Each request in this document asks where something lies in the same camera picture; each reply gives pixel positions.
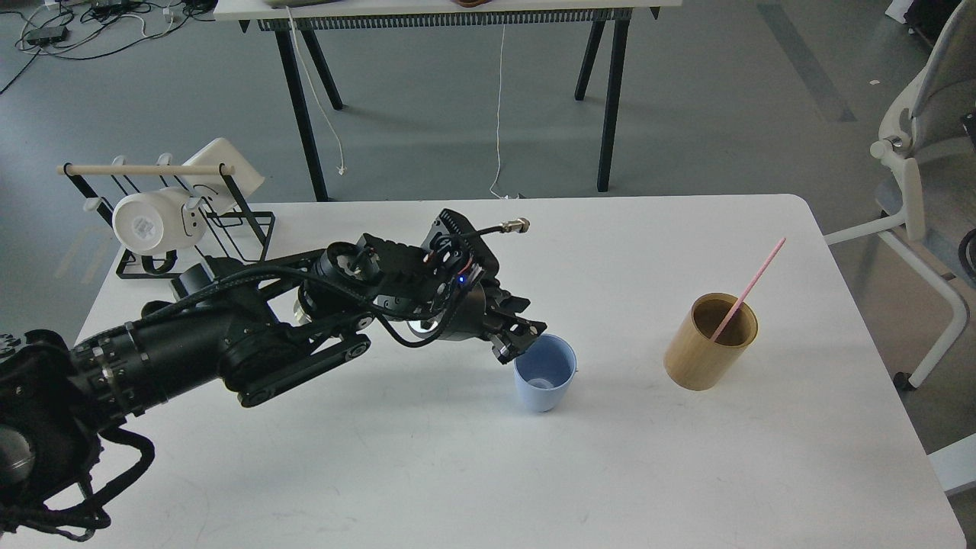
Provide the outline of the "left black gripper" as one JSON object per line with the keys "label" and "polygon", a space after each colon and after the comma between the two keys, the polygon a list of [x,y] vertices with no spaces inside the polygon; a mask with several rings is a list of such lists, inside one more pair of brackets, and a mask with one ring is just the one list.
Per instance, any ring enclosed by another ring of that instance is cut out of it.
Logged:
{"label": "left black gripper", "polygon": [[424,338],[437,330],[439,320],[446,320],[439,339],[490,341],[498,362],[508,364],[525,354],[547,329],[544,321],[519,316],[529,305],[528,299],[501,288],[495,279],[486,279],[460,299],[453,316],[443,313],[433,320],[409,321],[408,327],[412,334]]}

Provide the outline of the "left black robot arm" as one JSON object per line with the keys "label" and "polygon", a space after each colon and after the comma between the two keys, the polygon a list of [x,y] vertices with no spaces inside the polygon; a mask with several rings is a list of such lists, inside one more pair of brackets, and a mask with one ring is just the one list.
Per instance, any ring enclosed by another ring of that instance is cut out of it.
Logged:
{"label": "left black robot arm", "polygon": [[407,348],[479,339],[508,364],[547,327],[522,317],[529,301],[499,284],[484,237],[529,227],[478,230],[444,209],[420,246],[365,233],[253,265],[207,256],[172,281],[174,302],[77,346],[3,334],[2,531],[88,540],[156,457],[129,416],[216,379],[251,409],[363,355],[373,321]]}

